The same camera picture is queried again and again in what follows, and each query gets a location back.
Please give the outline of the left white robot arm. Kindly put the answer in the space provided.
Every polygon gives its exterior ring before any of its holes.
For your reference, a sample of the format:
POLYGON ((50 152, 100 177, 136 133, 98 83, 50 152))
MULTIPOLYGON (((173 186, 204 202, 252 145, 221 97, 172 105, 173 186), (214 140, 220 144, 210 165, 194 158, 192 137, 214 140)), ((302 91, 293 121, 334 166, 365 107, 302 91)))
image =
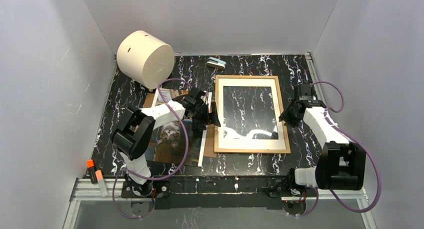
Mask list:
POLYGON ((180 169, 190 150, 189 130, 184 121, 190 120, 191 128, 195 132, 202 132, 208 125, 221 125, 217 104, 208 101, 207 92, 193 87, 175 98, 166 98, 161 89, 158 89, 157 93, 163 101, 162 104, 126 108, 110 138, 124 159, 129 177, 140 185, 156 180, 146 158, 146 151, 156 129, 161 129, 157 137, 158 144, 169 141, 173 148, 177 148, 180 137, 184 137, 184 151, 177 166, 180 169))

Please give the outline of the cat and books photo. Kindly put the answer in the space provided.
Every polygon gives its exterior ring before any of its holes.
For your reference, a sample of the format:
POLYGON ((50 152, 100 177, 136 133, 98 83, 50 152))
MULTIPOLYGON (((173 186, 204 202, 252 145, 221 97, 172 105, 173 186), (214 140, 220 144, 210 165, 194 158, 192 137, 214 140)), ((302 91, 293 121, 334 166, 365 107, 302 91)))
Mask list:
POLYGON ((193 137, 192 119, 184 119, 182 107, 172 102, 172 99, 188 94, 188 91, 163 88, 161 92, 183 124, 178 121, 174 113, 169 111, 168 106, 164 106, 167 114, 160 117, 159 120, 165 121, 165 124, 155 126, 144 153, 146 160, 179 165, 184 157, 186 147, 188 147, 184 165, 201 167, 205 151, 206 130, 203 131, 202 137, 193 137))

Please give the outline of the clear acrylic sheet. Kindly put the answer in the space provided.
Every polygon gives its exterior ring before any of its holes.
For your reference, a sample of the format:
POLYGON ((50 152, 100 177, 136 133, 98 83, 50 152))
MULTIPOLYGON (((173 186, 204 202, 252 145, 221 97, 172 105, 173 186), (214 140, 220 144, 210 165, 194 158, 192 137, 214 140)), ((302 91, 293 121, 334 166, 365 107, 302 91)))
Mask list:
POLYGON ((224 86, 221 128, 227 139, 278 140, 270 86, 224 86))

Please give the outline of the brown backing board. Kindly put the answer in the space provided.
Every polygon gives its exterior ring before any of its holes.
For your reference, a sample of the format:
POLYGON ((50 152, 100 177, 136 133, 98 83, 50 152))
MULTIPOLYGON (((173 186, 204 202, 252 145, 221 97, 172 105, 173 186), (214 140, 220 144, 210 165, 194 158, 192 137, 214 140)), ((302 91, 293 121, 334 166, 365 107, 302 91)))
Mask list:
MULTIPOLYGON (((154 99, 156 99, 157 96, 155 93, 148 93, 146 96, 146 99, 143 103, 143 108, 150 108, 153 106, 154 99)), ((205 148, 204 148, 204 157, 210 157, 215 158, 217 154, 214 152, 215 148, 215 126, 213 124, 210 124, 207 126, 206 130, 206 136, 205 136, 205 148)))

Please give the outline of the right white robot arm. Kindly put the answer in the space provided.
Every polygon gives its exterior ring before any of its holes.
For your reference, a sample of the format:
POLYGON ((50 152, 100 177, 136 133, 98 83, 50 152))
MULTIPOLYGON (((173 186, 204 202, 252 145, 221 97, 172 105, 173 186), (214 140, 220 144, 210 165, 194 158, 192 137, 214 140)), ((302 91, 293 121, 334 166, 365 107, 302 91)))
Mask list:
POLYGON ((279 121, 292 128, 307 124, 321 146, 315 167, 290 169, 284 182, 287 189, 300 191, 311 187, 358 191, 363 187, 365 150, 336 130, 327 106, 316 99, 310 84, 294 88, 293 99, 279 116, 279 121))

